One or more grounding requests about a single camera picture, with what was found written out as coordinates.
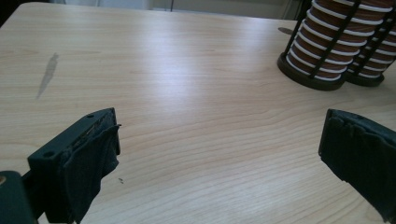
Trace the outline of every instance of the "wood grain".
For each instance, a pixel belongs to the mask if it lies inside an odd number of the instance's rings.
[[[328,108],[396,130],[395,69],[378,88],[303,87],[276,67],[278,28],[294,24],[22,5],[0,30],[0,170],[27,172],[52,137],[114,106],[120,165],[83,223],[382,223],[318,143]]]

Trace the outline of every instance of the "dark stain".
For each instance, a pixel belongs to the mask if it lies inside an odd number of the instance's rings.
[[[49,59],[49,62],[47,64],[47,69],[46,69],[46,74],[43,76],[43,79],[41,80],[41,85],[40,89],[38,90],[38,94],[36,99],[39,99],[41,94],[46,90],[47,86],[50,83],[50,80],[53,77],[53,74],[55,73],[56,70],[56,65],[58,64],[58,54],[54,53],[52,57]]]
[[[287,34],[287,35],[292,35],[293,31],[291,29],[285,28],[285,27],[279,27],[277,28],[280,32],[282,32],[283,34]]]

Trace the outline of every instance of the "table surface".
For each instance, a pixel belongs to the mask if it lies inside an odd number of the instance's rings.
[[[396,130],[395,68],[378,88],[303,87],[276,66],[294,25],[22,5],[0,29],[0,170],[115,107],[120,165],[83,223],[383,223],[318,144],[328,108]]]

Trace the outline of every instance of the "gray smudge on table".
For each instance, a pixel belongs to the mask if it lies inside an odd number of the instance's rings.
[[[41,85],[40,89],[38,90],[38,94],[36,99],[39,99],[41,94],[46,90],[48,84],[50,83],[50,80],[53,77],[53,74],[55,73],[56,65],[58,64],[58,54],[54,53],[52,57],[49,59],[49,62],[47,64],[47,69],[46,69],[46,74],[43,76],[43,79],[41,80]]]

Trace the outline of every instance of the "black circular base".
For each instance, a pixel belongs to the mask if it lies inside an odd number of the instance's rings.
[[[335,91],[338,90],[345,82],[344,76],[341,76],[340,79],[335,81],[323,81],[316,78],[310,78],[306,74],[296,71],[291,67],[286,61],[285,53],[282,53],[277,59],[277,66],[283,74],[295,82],[318,91]]]
[[[381,82],[384,79],[385,78],[382,74],[378,78],[368,78],[368,77],[353,76],[352,74],[346,72],[347,82],[364,87],[377,87],[379,86],[379,84],[381,84]]]

